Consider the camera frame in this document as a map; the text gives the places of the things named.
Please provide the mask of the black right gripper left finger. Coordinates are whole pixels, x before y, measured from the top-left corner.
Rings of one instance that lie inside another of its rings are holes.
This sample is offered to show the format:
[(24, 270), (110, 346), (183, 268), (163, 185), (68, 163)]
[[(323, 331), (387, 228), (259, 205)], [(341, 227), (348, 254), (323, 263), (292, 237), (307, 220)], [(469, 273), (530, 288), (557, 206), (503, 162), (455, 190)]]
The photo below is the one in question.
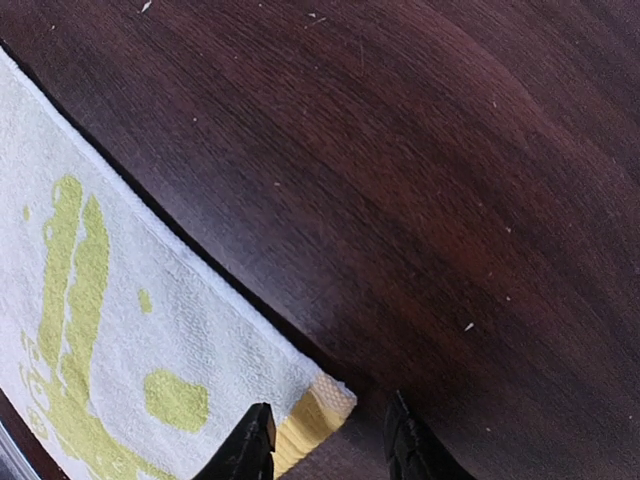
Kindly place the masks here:
[(194, 480), (273, 480), (276, 426), (268, 403), (251, 405)]

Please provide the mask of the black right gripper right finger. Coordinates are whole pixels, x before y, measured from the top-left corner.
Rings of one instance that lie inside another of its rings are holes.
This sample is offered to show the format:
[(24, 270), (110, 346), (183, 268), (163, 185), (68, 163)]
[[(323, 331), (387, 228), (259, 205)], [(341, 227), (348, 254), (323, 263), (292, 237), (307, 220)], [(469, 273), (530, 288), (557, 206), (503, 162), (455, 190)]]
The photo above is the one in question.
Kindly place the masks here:
[(474, 480), (399, 391), (389, 402), (383, 439), (393, 480)]

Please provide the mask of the green and white patterned towel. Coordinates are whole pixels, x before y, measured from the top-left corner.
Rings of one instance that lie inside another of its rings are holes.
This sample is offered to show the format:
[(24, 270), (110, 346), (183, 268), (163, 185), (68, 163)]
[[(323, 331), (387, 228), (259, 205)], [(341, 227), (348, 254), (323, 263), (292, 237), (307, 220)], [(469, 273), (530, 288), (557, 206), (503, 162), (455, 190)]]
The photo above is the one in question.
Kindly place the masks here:
[(297, 350), (1, 59), (1, 388), (71, 479), (190, 479), (250, 405), (275, 472), (356, 396)]

